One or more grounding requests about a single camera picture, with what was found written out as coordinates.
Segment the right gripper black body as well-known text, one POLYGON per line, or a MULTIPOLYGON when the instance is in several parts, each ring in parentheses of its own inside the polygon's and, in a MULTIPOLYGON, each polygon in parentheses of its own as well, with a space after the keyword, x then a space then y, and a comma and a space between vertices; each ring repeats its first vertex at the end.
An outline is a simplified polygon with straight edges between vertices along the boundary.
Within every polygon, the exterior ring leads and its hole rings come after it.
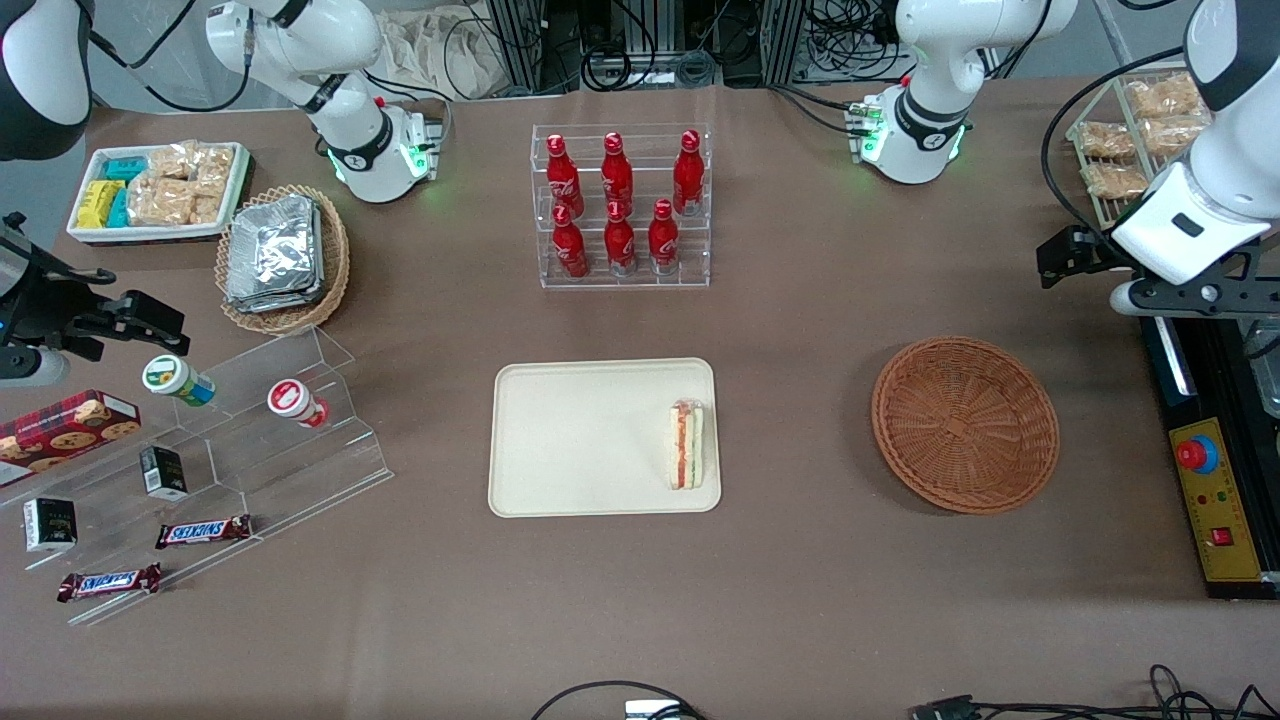
POLYGON ((3 218, 3 346, 65 347, 72 315, 61 306, 74 270, 29 242, 24 215, 3 218))

